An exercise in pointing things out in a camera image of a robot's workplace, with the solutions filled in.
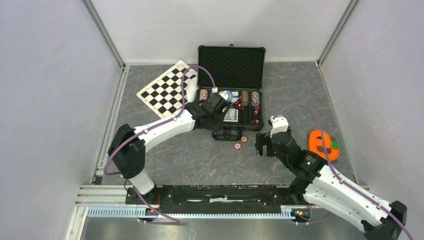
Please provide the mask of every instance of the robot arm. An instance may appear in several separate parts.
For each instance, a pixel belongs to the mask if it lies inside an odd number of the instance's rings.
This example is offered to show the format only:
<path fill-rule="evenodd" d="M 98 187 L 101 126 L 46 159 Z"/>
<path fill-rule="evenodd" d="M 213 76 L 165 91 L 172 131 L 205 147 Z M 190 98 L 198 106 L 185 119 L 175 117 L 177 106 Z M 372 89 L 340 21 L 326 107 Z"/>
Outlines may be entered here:
<path fill-rule="evenodd" d="M 364 232 L 369 240 L 398 239 L 401 228 L 380 207 L 394 214 L 404 225 L 407 208 L 399 201 L 388 202 L 361 188 L 335 170 L 341 181 L 334 176 L 328 162 L 318 154 L 302 150 L 291 136 L 291 129 L 282 116 L 269 121 L 272 130 L 256 135 L 257 154 L 262 156 L 262 146 L 267 146 L 267 155 L 276 156 L 296 179 L 291 183 L 290 196 L 295 201 L 306 201 L 320 206 L 350 222 Z M 376 206 L 349 188 L 353 186 L 362 194 L 376 200 Z"/>
<path fill-rule="evenodd" d="M 128 124 L 122 125 L 116 132 L 110 145 L 108 154 L 111 155 L 124 141 L 130 137 L 144 132 L 139 137 L 125 145 L 113 158 L 113 162 L 122 177 L 130 180 L 138 191 L 145 195 L 150 192 L 155 184 L 145 170 L 146 153 L 178 134 L 190 132 L 194 129 L 220 129 L 228 107 L 226 93 L 214 93 L 206 101 L 198 104 L 190 102 L 185 105 L 185 110 L 178 117 L 177 114 L 156 122 L 131 128 Z"/>

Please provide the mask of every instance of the green block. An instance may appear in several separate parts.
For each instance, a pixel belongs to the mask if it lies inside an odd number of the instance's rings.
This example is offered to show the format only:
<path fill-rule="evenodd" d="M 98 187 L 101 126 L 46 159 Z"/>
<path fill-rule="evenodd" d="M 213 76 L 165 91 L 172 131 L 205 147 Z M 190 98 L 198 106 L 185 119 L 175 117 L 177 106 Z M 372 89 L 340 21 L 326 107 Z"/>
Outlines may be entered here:
<path fill-rule="evenodd" d="M 339 149 L 339 143 L 336 141 L 331 142 L 331 148 L 332 149 Z"/>

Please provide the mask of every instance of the cable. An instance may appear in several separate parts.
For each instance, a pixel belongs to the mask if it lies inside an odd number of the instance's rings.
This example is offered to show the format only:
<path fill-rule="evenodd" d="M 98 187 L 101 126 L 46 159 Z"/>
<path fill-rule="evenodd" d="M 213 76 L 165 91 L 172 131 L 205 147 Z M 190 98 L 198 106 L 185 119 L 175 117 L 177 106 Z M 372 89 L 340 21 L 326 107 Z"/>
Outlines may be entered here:
<path fill-rule="evenodd" d="M 125 189 L 126 193 L 128 194 L 127 182 L 128 182 L 128 180 L 126 179 L 125 182 L 123 183 L 123 188 Z"/>
<path fill-rule="evenodd" d="M 306 110 L 308 110 L 308 112 L 310 112 L 310 114 L 313 116 L 313 118 L 315 119 L 316 123 L 318 124 L 318 129 L 319 132 L 321 133 L 321 138 L 324 138 L 324 133 L 323 133 L 323 129 L 321 128 L 321 122 L 318 119 L 318 116 L 307 106 L 301 104 L 301 103 L 295 103 L 295 104 L 291 104 L 288 105 L 286 107 L 284 107 L 283 109 L 281 109 L 276 115 L 274 115 L 272 117 L 272 119 L 275 119 L 278 115 L 281 115 L 284 111 L 294 108 L 294 107 L 301 107 L 304 108 Z M 399 227 L 405 232 L 405 234 L 408 236 L 409 240 L 414 240 L 414 238 L 412 237 L 411 233 L 407 230 L 407 228 L 401 223 L 401 221 L 399 221 L 399 219 L 397 217 L 395 217 L 395 215 L 393 215 L 393 213 L 391 213 L 387 208 L 385 208 L 384 206 L 381 206 L 380 203 L 374 199 L 372 199 L 371 197 L 365 195 L 363 192 L 361 192 L 360 190 L 356 189 L 356 187 L 352 186 L 351 184 L 349 184 L 348 182 L 345 182 L 344 179 L 342 179 L 336 172 L 336 169 L 334 168 L 331 160 L 330 160 L 330 156 L 329 153 L 327 152 L 327 147 L 326 147 L 326 141 L 322 141 L 322 147 L 324 148 L 324 153 L 325 153 L 325 157 L 326 160 L 328 162 L 328 166 L 332 172 L 332 174 L 337 178 L 337 180 L 346 185 L 348 188 L 352 189 L 354 192 L 356 192 L 357 194 L 361 195 L 362 197 L 364 197 L 366 200 L 370 201 L 372 204 L 376 205 L 378 208 L 380 208 L 381 210 L 383 210 L 383 212 L 385 212 L 388 216 L 390 216 L 398 225 Z"/>
<path fill-rule="evenodd" d="M 320 218 L 320 219 L 317 219 L 317 220 L 313 220 L 313 221 L 308 221 L 308 222 L 298 222 L 298 221 L 295 221 L 295 222 L 293 222 L 293 221 L 283 221 L 283 223 L 285 223 L 285 224 L 291 224 L 291 223 L 294 223 L 294 224 L 296 224 L 296 226 L 299 226 L 299 225 L 301 225 L 301 226 L 307 226 L 307 225 L 311 225 L 311 224 L 317 224 L 317 223 L 320 223 L 320 222 L 322 222 L 322 221 L 324 221 L 324 220 L 326 220 L 326 219 L 328 219 L 331 215 L 333 215 L 331 212 L 329 212 L 327 215 L 325 215 L 323 218 Z"/>
<path fill-rule="evenodd" d="M 182 74 L 182 77 L 181 77 L 181 84 L 180 84 L 180 87 L 181 87 L 181 96 L 182 96 L 182 107 L 181 107 L 181 110 L 178 112 L 178 114 L 177 115 L 175 115 L 175 116 L 170 116 L 167 120 L 165 120 L 165 121 L 163 121 L 163 122 L 159 122 L 159 123 L 157 123 L 157 124 L 155 124 L 155 125 L 153 125 L 153 126 L 150 126 L 150 127 L 148 127 L 148 128 L 146 128 L 145 130 L 147 130 L 148 132 L 149 131 L 151 131 L 152 129 L 155 129 L 155 128 L 157 128 L 157 127 L 159 127 L 159 126 L 162 126 L 162 125 L 165 125 L 165 124 L 167 124 L 167 123 L 169 123 L 169 122 L 171 122 L 171 121 L 173 121 L 174 119 L 176 119 L 176 118 L 178 118 L 179 116 L 181 116 L 181 114 L 183 114 L 183 111 L 184 111 L 184 108 L 185 108 L 185 106 L 186 106 L 186 93 L 184 92 L 184 85 L 183 85 L 183 83 L 184 83 L 184 78 L 185 78 L 185 76 L 186 76 L 186 74 L 189 72 L 189 70 L 190 69 L 200 69 L 200 70 L 203 70 L 208 76 L 209 76 L 209 78 L 210 78 L 210 81 L 212 82 L 212 86 L 213 86 L 213 88 L 215 89 L 216 88 L 216 86 L 215 86 L 215 81 L 214 81 L 214 78 L 212 77 L 212 75 L 209 73 L 209 71 L 208 70 L 206 70 L 204 67 L 202 67 L 202 66 L 191 66 L 191 67 L 189 67 L 189 68 L 187 68 L 185 71 L 184 71 L 184 73 Z M 116 171 L 116 172 L 108 172 L 108 167 L 109 167 L 109 165 L 111 164 L 111 162 L 112 162 L 112 160 L 114 159 L 114 157 L 115 157 L 115 155 L 125 146 L 125 145 L 127 145 L 129 142 L 131 142 L 132 140 L 134 140 L 135 138 L 138 138 L 139 136 L 141 136 L 141 135 L 143 135 L 145 133 L 145 131 L 141 131 L 141 132 L 139 132 L 139 133 L 137 133 L 137 134 L 134 134 L 133 136 L 131 136 L 131 137 L 129 137 L 127 140 L 125 140 L 123 143 L 121 143 L 113 152 L 112 152 L 112 154 L 109 156 L 109 158 L 107 159 L 107 161 L 106 161 L 106 164 L 104 165 L 104 169 L 103 169 L 103 174 L 105 175 L 105 176 L 112 176 L 112 175 L 117 175 L 117 174 L 120 174 L 120 172 L 119 171 Z M 159 215 L 161 215 L 161 216 L 163 216 L 163 217 L 165 217 L 165 218 L 167 218 L 167 219 L 169 219 L 169 220 L 172 220 L 172 221 L 174 221 L 174 222 L 144 222 L 145 224 L 157 224 L 157 225 L 177 225 L 177 224 L 180 224 L 180 220 L 178 220 L 178 219 L 176 219 L 176 218 L 173 218 L 173 217 L 171 217 L 171 216 L 168 216 L 168 215 L 165 215 L 165 214 L 163 214 L 163 213 L 161 213 L 160 211 L 158 211 L 157 209 L 155 209 L 155 208 L 153 208 L 145 199 L 144 199 L 144 197 L 142 196 L 142 194 L 139 192 L 139 190 L 134 186 L 134 184 L 130 181 L 130 180 L 128 180 L 128 182 L 130 182 L 131 184 L 132 184 L 132 188 L 134 189 L 134 191 L 135 191 L 135 193 L 137 194 L 137 196 L 141 199 L 141 201 L 146 205 L 146 206 L 148 206 L 150 209 L 152 209 L 155 213 L 157 213 L 157 214 L 159 214 Z"/>
<path fill-rule="evenodd" d="M 181 85 L 180 85 L 180 87 L 181 87 L 181 96 L 182 96 L 182 107 L 181 107 L 181 109 L 180 109 L 179 113 L 178 113 L 176 116 L 170 116 L 167 120 L 165 120 L 165 121 L 163 121 L 163 122 L 159 122 L 159 123 L 157 123 L 157 124 L 155 124 L 155 125 L 153 125 L 153 126 L 150 126 L 150 127 L 146 128 L 145 130 L 147 130 L 147 131 L 151 131 L 152 129 L 155 129 L 155 128 L 159 127 L 159 126 L 165 125 L 165 124 L 167 124 L 167 123 L 169 123 L 169 122 L 173 121 L 174 119 L 176 119 L 176 118 L 178 118 L 179 116 L 181 116 L 181 114 L 183 114 L 183 111 L 184 111 L 185 106 L 186 106 L 186 99 L 185 99 L 186 93 L 184 92 L 183 83 L 184 83 L 184 78 L 185 78 L 185 76 L 186 76 L 187 72 L 188 72 L 190 69 L 200 69 L 200 70 L 205 71 L 205 72 L 207 73 L 207 75 L 209 76 L 210 81 L 212 82 L 212 86 L 213 86 L 213 88 L 215 88 L 215 81 L 214 81 L 214 79 L 213 79 L 212 75 L 211 75 L 211 74 L 208 72 L 208 70 L 206 70 L 204 67 L 202 67 L 202 66 L 191 66 L 191 67 L 187 68 L 187 69 L 184 71 L 184 73 L 182 74 L 182 77 L 181 77 Z M 145 133 L 145 131 L 141 131 L 141 132 L 139 132 L 139 133 L 137 133 L 137 134 L 135 134 L 135 135 L 133 135 L 133 136 L 129 137 L 127 140 L 125 140 L 123 143 L 121 143 L 121 145 L 119 145 L 119 146 L 115 149 L 115 151 L 113 151 L 113 153 L 112 153 L 112 154 L 109 156 L 109 158 L 107 159 L 106 164 L 104 165 L 103 174 L 104 174 L 105 176 L 112 176 L 112 175 L 120 174 L 120 172 L 119 172 L 119 171 L 116 171 L 116 172 L 108 172 L 107 170 L 108 170 L 109 164 L 111 164 L 112 159 L 114 159 L 115 155 L 116 155 L 116 154 L 117 154 L 117 153 L 118 153 L 118 152 L 119 152 L 119 151 L 120 151 L 120 150 L 121 150 L 121 149 L 122 149 L 125 145 L 127 145 L 127 144 L 128 144 L 129 142 L 131 142 L 133 139 L 138 138 L 139 136 L 143 135 L 144 133 Z"/>
<path fill-rule="evenodd" d="M 308 222 L 309 222 L 309 219 L 310 219 L 310 218 L 306 218 L 306 217 L 301 216 L 301 215 L 299 215 L 299 218 L 301 218 L 301 219 L 303 219 L 303 220 L 306 220 L 306 221 L 308 221 Z"/>

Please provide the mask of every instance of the chessboard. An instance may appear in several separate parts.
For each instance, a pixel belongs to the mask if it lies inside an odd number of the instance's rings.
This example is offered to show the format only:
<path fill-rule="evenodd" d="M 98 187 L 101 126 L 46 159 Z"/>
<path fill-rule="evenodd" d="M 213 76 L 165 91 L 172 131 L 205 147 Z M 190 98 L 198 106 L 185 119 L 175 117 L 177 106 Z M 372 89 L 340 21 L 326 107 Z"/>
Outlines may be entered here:
<path fill-rule="evenodd" d="M 146 87 L 137 93 L 139 97 L 150 109 L 152 109 L 159 117 L 166 118 L 178 111 L 182 106 L 181 95 L 181 77 L 189 66 L 178 61 L 173 67 L 168 69 L 158 78 L 149 83 Z M 187 102 L 187 85 L 191 81 L 197 81 L 198 73 L 190 69 L 185 74 L 184 92 Z"/>

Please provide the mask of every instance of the orange toy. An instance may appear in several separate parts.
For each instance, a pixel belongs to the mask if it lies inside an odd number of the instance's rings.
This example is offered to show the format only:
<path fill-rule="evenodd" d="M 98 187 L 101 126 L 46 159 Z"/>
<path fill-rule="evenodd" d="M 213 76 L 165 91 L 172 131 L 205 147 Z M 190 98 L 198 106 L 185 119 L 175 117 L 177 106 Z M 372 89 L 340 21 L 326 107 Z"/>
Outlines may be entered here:
<path fill-rule="evenodd" d="M 324 141 L 325 141 L 325 146 L 327 148 L 328 155 L 330 157 L 330 160 L 334 161 L 339 157 L 339 154 L 340 154 L 338 143 L 333 142 L 336 144 L 332 144 L 332 140 L 330 136 L 325 131 L 323 131 L 323 133 L 324 133 Z M 318 154 L 320 157 L 324 159 L 327 159 L 326 154 L 324 153 L 324 145 L 323 145 L 323 140 L 321 138 L 320 130 L 313 130 L 309 134 L 307 146 L 309 148 L 309 151 Z"/>

